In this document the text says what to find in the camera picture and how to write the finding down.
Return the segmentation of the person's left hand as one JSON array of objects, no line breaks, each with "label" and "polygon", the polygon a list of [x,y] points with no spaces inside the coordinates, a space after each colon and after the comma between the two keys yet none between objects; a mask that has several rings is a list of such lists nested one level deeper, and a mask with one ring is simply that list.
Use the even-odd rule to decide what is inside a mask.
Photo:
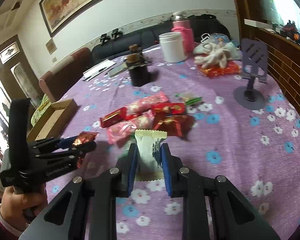
[{"label": "person's left hand", "polygon": [[14,228],[24,231],[27,219],[24,210],[35,207],[34,214],[38,215],[47,206],[46,185],[40,186],[38,192],[15,194],[12,186],[6,187],[0,206],[2,218]]}]

